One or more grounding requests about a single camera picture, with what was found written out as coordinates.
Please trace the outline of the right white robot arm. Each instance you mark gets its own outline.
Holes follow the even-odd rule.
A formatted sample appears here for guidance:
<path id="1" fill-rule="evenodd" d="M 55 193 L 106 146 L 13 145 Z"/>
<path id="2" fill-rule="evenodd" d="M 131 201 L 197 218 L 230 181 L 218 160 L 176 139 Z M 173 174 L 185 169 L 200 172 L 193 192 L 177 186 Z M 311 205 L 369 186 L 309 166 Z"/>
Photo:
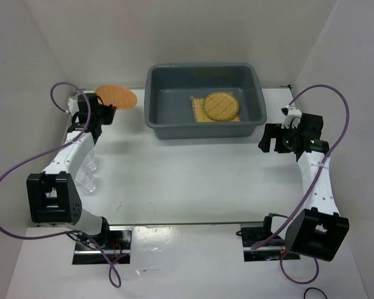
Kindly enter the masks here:
<path id="1" fill-rule="evenodd" d="M 289 252 L 331 261 L 341 246 L 349 221 L 336 206 L 330 182 L 330 146 L 321 140 L 323 118 L 294 107 L 282 109 L 282 123 L 265 125 L 258 147 L 276 153 L 294 153 L 302 175 L 304 203 L 288 224 L 285 247 Z"/>

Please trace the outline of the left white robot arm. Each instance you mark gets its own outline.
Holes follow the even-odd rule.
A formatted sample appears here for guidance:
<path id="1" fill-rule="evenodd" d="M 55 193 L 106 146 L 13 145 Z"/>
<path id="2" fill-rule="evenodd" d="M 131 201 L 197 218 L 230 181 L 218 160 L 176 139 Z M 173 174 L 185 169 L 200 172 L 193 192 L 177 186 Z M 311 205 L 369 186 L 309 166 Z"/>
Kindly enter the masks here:
<path id="1" fill-rule="evenodd" d="M 68 104 L 72 118 L 65 148 L 41 173 L 30 174 L 26 180 L 31 219 L 36 224 L 83 231 L 91 244 L 104 249 L 112 241 L 108 221 L 82 207 L 76 181 L 84 159 L 102 134 L 102 126 L 112 124 L 116 108 L 105 105 L 95 93 L 70 98 Z"/>

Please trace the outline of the square bamboo mat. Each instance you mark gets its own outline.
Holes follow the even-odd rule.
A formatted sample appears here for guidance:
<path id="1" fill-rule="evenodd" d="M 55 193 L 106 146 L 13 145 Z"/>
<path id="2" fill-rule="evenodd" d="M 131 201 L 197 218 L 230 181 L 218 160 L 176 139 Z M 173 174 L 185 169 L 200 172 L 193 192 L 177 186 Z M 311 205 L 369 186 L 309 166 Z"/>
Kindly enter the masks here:
<path id="1" fill-rule="evenodd" d="M 194 97 L 190 96 L 191 106 L 193 111 L 194 121 L 196 123 L 209 123 L 209 122 L 220 122 L 220 120 L 213 120 L 209 118 L 202 108 L 202 104 L 205 97 Z"/>

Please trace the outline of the orange round woven coaster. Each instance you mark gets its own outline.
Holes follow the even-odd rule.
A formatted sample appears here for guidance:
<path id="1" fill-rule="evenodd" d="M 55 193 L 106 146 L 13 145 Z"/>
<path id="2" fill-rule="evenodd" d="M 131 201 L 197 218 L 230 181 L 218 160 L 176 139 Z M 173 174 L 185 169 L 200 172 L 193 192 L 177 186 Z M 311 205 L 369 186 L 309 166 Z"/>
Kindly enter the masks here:
<path id="1" fill-rule="evenodd" d="M 94 91 L 105 105 L 112 105 L 118 110 L 135 107 L 137 96 L 129 89 L 119 85 L 102 85 Z"/>

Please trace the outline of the grey plastic bin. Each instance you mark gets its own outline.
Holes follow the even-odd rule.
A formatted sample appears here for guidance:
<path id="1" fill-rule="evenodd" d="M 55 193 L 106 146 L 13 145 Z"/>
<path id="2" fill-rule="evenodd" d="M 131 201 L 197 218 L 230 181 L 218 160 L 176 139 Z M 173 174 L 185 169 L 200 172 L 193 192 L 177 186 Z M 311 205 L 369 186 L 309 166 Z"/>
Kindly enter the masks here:
<path id="1" fill-rule="evenodd" d="M 230 92 L 239 121 L 197 122 L 194 98 Z M 145 123 L 160 140 L 242 138 L 267 121 L 266 103 L 254 67 L 247 63 L 159 64 L 147 74 Z"/>

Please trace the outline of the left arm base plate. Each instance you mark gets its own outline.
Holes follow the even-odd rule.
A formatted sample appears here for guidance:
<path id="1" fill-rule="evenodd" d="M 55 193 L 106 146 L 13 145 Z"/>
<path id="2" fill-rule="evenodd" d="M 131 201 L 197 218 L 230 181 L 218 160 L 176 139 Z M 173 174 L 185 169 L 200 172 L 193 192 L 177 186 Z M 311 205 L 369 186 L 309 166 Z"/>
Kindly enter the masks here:
<path id="1" fill-rule="evenodd" d="M 96 236 L 95 239 L 111 262 L 115 264 L 129 264 L 132 231 L 133 227 L 131 226 L 111 225 L 106 241 L 99 240 Z M 75 242 L 73 265 L 99 265 L 107 263 L 99 249 L 88 238 L 82 235 L 69 235 L 69 238 Z"/>

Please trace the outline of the clear plastic cup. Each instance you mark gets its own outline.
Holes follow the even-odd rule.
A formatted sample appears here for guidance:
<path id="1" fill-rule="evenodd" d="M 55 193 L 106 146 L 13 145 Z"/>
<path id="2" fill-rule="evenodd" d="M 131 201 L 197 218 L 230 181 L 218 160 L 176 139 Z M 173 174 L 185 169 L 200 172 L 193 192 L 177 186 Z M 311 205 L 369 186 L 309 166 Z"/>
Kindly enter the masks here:
<path id="1" fill-rule="evenodd" d="M 91 173 L 77 173 L 75 185 L 88 194 L 95 192 L 97 189 L 97 181 Z"/>
<path id="2" fill-rule="evenodd" d="M 88 168 L 91 172 L 94 172 L 98 168 L 98 159 L 93 150 L 89 151 L 85 156 L 82 164 Z"/>

